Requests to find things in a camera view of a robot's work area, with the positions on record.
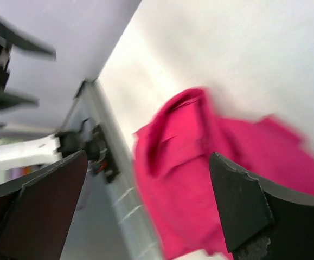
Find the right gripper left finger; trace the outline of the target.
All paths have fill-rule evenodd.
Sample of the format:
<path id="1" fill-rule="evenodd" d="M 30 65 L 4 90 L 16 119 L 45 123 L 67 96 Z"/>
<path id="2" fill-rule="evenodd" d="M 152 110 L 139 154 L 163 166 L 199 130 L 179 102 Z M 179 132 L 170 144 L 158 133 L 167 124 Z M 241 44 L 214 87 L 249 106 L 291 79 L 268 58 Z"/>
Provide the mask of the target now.
<path id="1" fill-rule="evenodd" d="M 79 151 L 0 184 L 0 259 L 60 259 L 87 165 Z"/>

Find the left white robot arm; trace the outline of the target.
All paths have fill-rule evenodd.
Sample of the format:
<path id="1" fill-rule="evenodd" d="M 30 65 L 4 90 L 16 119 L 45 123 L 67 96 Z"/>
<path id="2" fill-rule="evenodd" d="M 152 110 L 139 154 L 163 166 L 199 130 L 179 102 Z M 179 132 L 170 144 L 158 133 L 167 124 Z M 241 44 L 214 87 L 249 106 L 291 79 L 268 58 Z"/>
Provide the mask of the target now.
<path id="1" fill-rule="evenodd" d="M 39 105 L 38 99 L 34 97 L 5 90 L 9 78 L 8 65 L 12 48 L 28 54 L 45 55 L 56 59 L 55 48 L 13 29 L 0 19 L 0 111 L 19 106 L 37 107 Z M 0 171 L 54 163 L 59 159 L 56 152 L 58 146 L 59 141 L 53 134 L 33 141 L 2 145 L 0 146 Z"/>

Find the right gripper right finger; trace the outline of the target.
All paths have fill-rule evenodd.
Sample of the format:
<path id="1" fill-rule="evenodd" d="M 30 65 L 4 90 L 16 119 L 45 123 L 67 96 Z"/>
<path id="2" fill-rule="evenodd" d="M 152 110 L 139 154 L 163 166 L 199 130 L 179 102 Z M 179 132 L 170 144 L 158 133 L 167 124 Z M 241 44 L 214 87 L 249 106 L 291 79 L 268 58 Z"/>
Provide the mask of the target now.
<path id="1" fill-rule="evenodd" d="M 218 153 L 211 154 L 209 169 L 234 259 L 314 259 L 314 196 L 260 177 Z"/>

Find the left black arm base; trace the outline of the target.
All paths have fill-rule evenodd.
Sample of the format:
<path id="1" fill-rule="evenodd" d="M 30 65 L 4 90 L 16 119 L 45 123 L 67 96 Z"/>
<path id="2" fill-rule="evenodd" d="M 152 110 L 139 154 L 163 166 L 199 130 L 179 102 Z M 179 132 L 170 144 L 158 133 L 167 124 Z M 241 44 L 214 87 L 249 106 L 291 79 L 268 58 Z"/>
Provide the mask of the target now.
<path id="1" fill-rule="evenodd" d="M 89 138 L 85 140 L 81 135 L 87 122 L 90 124 L 91 131 Z M 60 147 L 57 148 L 57 151 L 63 157 L 80 150 L 85 151 L 93 175 L 103 174 L 106 183 L 112 183 L 119 175 L 119 167 L 105 137 L 103 128 L 100 124 L 95 123 L 94 119 L 86 118 L 81 122 L 79 130 L 60 131 L 55 134 L 55 137 L 60 142 Z"/>

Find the pink trousers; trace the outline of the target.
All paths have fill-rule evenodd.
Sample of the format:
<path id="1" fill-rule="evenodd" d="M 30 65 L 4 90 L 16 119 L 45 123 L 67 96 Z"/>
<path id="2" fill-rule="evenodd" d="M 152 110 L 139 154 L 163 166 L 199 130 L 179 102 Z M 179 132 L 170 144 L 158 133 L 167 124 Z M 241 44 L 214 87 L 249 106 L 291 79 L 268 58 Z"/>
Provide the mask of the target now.
<path id="1" fill-rule="evenodd" d="M 172 97 L 136 136 L 137 186 L 165 259 L 199 249 L 227 254 L 210 181 L 214 152 L 314 196 L 314 158 L 300 135 L 272 116 L 257 122 L 221 116 L 205 88 Z"/>

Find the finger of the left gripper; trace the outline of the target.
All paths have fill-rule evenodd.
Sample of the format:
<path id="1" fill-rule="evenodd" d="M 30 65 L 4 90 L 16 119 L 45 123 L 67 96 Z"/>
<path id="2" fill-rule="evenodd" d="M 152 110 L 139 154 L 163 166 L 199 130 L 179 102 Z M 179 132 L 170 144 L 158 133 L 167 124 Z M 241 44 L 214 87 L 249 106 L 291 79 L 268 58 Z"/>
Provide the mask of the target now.
<path id="1" fill-rule="evenodd" d="M 38 106 L 37 98 L 17 92 L 6 92 L 5 87 L 0 86 L 0 110 L 10 109 L 16 106 Z"/>
<path id="2" fill-rule="evenodd" d="M 56 49 L 50 44 L 19 31 L 0 18 L 0 41 L 1 40 L 4 40 L 5 45 L 10 44 L 25 52 L 47 55 L 53 59 L 56 58 Z"/>

